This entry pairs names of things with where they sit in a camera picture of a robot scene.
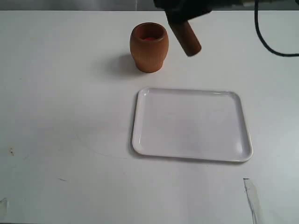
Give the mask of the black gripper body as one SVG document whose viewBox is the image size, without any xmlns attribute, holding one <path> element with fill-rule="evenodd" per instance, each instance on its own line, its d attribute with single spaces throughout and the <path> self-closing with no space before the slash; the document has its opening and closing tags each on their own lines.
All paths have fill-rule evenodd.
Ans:
<svg viewBox="0 0 299 224">
<path fill-rule="evenodd" d="M 222 7 L 243 6 L 245 0 L 154 0 L 164 10 L 168 23 L 182 24 Z"/>
</svg>

